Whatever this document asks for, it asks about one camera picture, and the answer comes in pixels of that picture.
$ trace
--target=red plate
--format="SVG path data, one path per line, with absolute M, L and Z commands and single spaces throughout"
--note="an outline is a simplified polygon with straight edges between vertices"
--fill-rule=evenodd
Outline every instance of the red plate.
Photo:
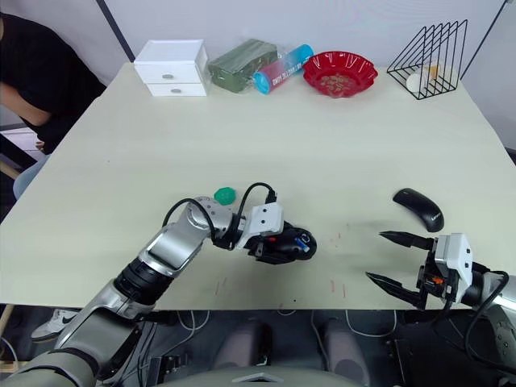
M 333 98 L 351 97 L 366 90 L 378 75 L 369 60 L 342 51 L 314 55 L 303 68 L 305 80 L 321 93 Z

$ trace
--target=plastic bottle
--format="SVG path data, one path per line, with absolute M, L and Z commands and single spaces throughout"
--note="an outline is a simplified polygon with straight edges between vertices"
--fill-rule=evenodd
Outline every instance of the plastic bottle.
M 281 59 L 268 64 L 252 76 L 256 89 L 263 94 L 269 94 L 291 75 L 300 71 L 306 61 L 313 55 L 312 47 L 303 44 Z

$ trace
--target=wire rack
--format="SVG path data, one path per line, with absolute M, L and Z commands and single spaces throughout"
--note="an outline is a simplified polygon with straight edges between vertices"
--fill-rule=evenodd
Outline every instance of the wire rack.
M 423 27 L 403 48 L 387 73 L 416 99 L 457 88 L 468 20 Z

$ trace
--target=sneaker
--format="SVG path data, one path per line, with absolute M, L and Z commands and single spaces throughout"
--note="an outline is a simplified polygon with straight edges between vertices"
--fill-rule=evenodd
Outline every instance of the sneaker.
M 55 339 L 60 332 L 73 320 L 79 312 L 71 310 L 55 309 L 52 318 L 45 324 L 37 327 L 31 334 L 35 343 L 42 343 Z

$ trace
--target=green ball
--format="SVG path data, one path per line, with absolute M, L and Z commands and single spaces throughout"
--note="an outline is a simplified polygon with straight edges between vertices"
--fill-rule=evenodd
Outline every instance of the green ball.
M 235 201 L 236 199 L 236 191 L 231 187 L 220 188 L 215 192 L 213 196 L 214 199 L 222 204 L 223 206 L 227 206 Z

